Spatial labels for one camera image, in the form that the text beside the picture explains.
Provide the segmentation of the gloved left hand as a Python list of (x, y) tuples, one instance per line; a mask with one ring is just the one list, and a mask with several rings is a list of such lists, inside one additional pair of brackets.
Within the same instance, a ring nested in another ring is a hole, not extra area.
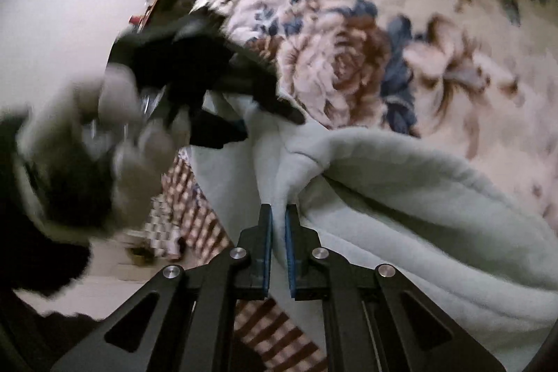
[(17, 134), (18, 189), (46, 236), (86, 243), (148, 221), (162, 176), (190, 139), (185, 109), (146, 118), (131, 70), (73, 81)]

